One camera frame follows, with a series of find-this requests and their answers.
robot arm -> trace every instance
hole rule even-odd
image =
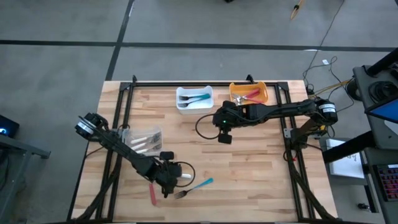
[[[119,134],[108,128],[108,122],[98,114],[88,113],[75,126],[76,132],[83,138],[97,139],[107,150],[112,150],[127,159],[137,173],[150,182],[155,181],[162,187],[162,193],[166,198],[174,192],[177,186],[177,177],[182,174],[178,162],[170,162],[174,158],[173,152],[162,152],[159,160],[154,156],[145,156],[136,153],[125,145]]]
[[[308,136],[319,130],[321,126],[337,122],[335,104],[318,98],[274,106],[263,104],[236,106],[233,102],[224,101],[223,106],[213,116],[213,124],[220,129],[218,142],[231,144],[232,136],[228,132],[232,128],[255,126],[272,118],[300,115],[309,116],[310,119],[301,128],[291,130],[292,143],[307,142]]]

wooden table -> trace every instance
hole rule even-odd
[[[113,116],[120,82],[105,82],[99,100],[98,113],[109,123]],[[307,98],[303,81],[288,81],[293,102]],[[233,143],[220,144],[206,140],[195,132],[195,122],[202,114],[181,115],[175,106],[175,87],[145,87],[134,89],[129,118],[132,128],[162,128],[164,149],[173,151],[176,161],[191,163],[197,172],[193,185],[209,177],[214,182],[185,198],[163,198],[155,185],[157,206],[150,201],[149,183],[123,160],[118,196],[114,214],[115,222],[273,222],[297,221],[289,170],[282,154],[285,150],[280,120],[271,119],[255,127],[233,129]],[[214,87],[213,111],[229,99],[229,90]],[[276,104],[274,88],[268,89],[267,105]],[[296,117],[297,125],[306,117]],[[205,136],[215,136],[218,130],[205,118],[199,125]],[[87,153],[99,148],[90,143]],[[318,149],[303,150],[310,188],[328,210],[336,217],[328,176]],[[103,175],[106,150],[98,151],[84,163],[72,218],[78,217],[98,193]],[[305,197],[300,191],[303,210]],[[109,197],[104,210],[107,211]]]

keyboard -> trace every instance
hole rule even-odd
[[[398,164],[376,166],[376,168],[384,200],[398,201]]]

gray floor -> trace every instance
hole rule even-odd
[[[0,39],[116,41],[128,0],[3,0]],[[136,0],[126,42],[319,45],[341,0],[308,0],[289,21],[289,0]],[[398,7],[393,0],[346,0],[325,39],[327,46],[396,47]],[[66,219],[86,141],[74,133],[78,115],[95,111],[113,47],[0,45],[0,113],[21,124],[18,138],[51,150],[35,158],[28,188],[19,195],[17,217],[29,223]],[[302,79],[315,52],[298,50],[216,50],[122,48],[113,80]],[[385,52],[319,52],[314,65],[337,56],[342,80],[352,68],[372,64]],[[308,73],[320,89],[336,83],[328,67]],[[344,91],[331,99],[351,102]],[[336,136],[369,130],[361,103],[339,113]],[[380,214],[356,209],[364,202],[359,186],[331,183],[339,217],[384,223]]]

white plastic bin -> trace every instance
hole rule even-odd
[[[210,94],[209,99],[197,101],[194,103],[189,104],[187,107],[180,107],[179,103],[189,103],[194,101],[195,98],[191,98],[189,100],[180,100],[179,96],[197,96],[201,94]],[[197,88],[197,89],[185,89],[182,87],[177,88],[177,109],[181,114],[205,114],[209,113],[214,106],[213,101],[213,89],[211,86],[206,86],[204,88]]]

